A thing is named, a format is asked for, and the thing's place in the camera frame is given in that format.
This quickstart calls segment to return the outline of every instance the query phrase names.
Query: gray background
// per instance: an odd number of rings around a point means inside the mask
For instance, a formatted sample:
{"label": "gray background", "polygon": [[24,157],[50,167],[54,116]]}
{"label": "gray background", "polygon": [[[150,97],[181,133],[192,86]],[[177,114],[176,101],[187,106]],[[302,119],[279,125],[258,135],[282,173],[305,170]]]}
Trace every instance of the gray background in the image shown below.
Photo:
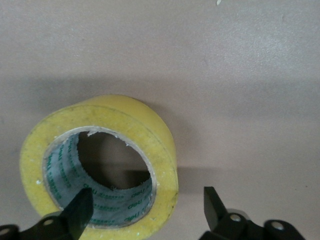
{"label": "gray background", "polygon": [[39,216],[19,152],[49,113],[102,94],[152,107],[180,195],[151,240],[208,229],[203,186],[257,224],[319,239],[320,1],[0,1],[0,224]]}

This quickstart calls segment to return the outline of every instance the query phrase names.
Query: screw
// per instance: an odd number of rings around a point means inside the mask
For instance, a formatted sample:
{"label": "screw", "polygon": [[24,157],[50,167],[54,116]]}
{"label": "screw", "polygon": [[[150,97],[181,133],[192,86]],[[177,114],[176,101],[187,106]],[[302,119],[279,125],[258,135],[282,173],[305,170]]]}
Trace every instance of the screw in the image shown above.
{"label": "screw", "polygon": [[274,227],[275,229],[278,229],[280,231],[283,231],[285,229],[285,227],[278,221],[273,221],[271,223],[272,227]]}
{"label": "screw", "polygon": [[237,215],[237,214],[232,214],[230,216],[230,218],[235,222],[240,222],[241,221],[241,217],[239,217],[239,215]]}

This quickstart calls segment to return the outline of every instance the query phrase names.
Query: tape core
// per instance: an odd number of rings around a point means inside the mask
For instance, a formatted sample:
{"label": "tape core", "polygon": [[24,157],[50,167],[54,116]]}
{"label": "tape core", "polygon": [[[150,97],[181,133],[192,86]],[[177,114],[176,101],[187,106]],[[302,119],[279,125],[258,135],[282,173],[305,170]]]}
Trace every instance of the tape core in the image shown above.
{"label": "tape core", "polygon": [[[119,138],[137,151],[144,160],[150,178],[129,189],[110,189],[93,180],[78,155],[79,134],[106,133]],[[156,197],[156,177],[152,165],[139,147],[126,136],[98,126],[74,128],[55,138],[47,148],[42,165],[44,185],[57,207],[63,209],[82,188],[92,188],[91,228],[115,229],[132,225],[152,208]]]}

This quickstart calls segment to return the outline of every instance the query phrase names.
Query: yellow tape roll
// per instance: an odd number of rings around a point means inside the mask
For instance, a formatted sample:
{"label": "yellow tape roll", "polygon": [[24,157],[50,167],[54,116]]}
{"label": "yellow tape roll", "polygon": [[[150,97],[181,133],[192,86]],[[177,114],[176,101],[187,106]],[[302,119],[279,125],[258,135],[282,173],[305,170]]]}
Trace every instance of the yellow tape roll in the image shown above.
{"label": "yellow tape roll", "polygon": [[[150,179],[136,188],[109,189],[84,171],[77,152],[80,132],[112,134],[145,161]],[[20,156],[26,194],[44,216],[59,211],[91,187],[94,214],[82,240],[146,239],[171,216],[178,198],[175,144],[163,120],[123,95],[104,95],[58,110],[32,130]]]}

